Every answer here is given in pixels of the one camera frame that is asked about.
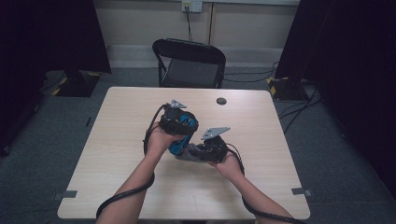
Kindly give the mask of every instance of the hand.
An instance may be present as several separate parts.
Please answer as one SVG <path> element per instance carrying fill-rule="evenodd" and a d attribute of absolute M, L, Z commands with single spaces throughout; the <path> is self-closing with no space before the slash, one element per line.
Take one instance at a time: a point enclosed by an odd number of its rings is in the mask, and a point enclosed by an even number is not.
<path fill-rule="evenodd" d="M 236 178 L 243 176 L 239 162 L 235 155 L 231 152 L 227 152 L 224 161 L 221 163 L 215 163 L 213 161 L 208 162 L 209 165 L 215 167 L 218 172 L 226 179 L 233 182 Z"/>
<path fill-rule="evenodd" d="M 151 136 L 148 139 L 148 152 L 147 155 L 159 155 L 161 156 L 166 149 L 172 144 L 172 142 L 181 140 L 184 138 L 183 135 L 171 135 L 166 133 L 159 125 L 159 122 L 154 122 L 151 128 Z"/>

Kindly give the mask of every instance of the light wood tabletop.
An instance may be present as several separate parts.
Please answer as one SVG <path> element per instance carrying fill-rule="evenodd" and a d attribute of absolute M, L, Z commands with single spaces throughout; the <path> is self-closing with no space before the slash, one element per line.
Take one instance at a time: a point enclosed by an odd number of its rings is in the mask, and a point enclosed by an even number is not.
<path fill-rule="evenodd" d="M 218 98 L 226 105 L 219 105 Z M 113 196 L 144 157 L 143 139 L 158 108 L 180 101 L 199 121 L 191 143 L 207 128 L 230 127 L 221 138 L 240 152 L 246 177 L 294 217 L 307 219 L 301 183 L 268 91 L 174 88 L 110 88 L 93 124 L 63 198 L 60 218 L 95 218 L 99 205 Z M 240 193 L 205 163 L 179 161 L 165 152 L 155 170 L 140 218 L 254 219 Z"/>

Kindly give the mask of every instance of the person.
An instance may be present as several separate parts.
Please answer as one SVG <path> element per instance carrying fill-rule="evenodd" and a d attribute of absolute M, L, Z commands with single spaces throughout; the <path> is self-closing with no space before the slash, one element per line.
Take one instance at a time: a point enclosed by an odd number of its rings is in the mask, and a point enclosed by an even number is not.
<path fill-rule="evenodd" d="M 158 126 L 158 122 L 155 122 L 152 127 L 146 156 L 117 190 L 116 194 L 138 188 L 148 183 L 163 153 L 169 148 L 172 142 L 181 140 L 184 137 L 166 133 Z M 216 168 L 221 176 L 229 180 L 254 209 L 283 217 L 292 217 L 282 206 L 262 193 L 245 178 L 239 168 L 238 160 L 233 153 L 228 152 L 224 161 L 221 163 L 209 162 L 208 164 Z M 97 218 L 96 223 L 137 223 L 146 192 L 144 190 L 109 204 L 102 211 L 99 218 Z M 264 217 L 256 216 L 256 218 L 259 223 L 283 223 Z"/>

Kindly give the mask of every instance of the wall socket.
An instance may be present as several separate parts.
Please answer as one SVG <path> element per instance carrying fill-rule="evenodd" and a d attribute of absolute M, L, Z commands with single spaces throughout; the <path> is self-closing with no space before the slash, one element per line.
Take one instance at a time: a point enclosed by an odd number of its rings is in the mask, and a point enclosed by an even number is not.
<path fill-rule="evenodd" d="M 189 12 L 202 12 L 202 1 L 181 1 L 181 11 L 186 11 L 186 7 Z"/>

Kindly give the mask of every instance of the person's left arm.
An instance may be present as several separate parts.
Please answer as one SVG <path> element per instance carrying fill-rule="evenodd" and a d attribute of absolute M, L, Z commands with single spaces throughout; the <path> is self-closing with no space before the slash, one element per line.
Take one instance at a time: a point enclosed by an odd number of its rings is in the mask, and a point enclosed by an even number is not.
<path fill-rule="evenodd" d="M 158 122 L 155 122 L 148 140 L 148 152 L 146 156 L 117 190 L 116 194 L 147 184 L 166 149 L 169 148 L 173 141 L 182 139 L 182 136 L 167 134 L 157 126 Z M 109 204 L 102 211 L 96 223 L 136 223 L 143 206 L 143 201 L 145 200 L 146 192 L 144 190 Z"/>

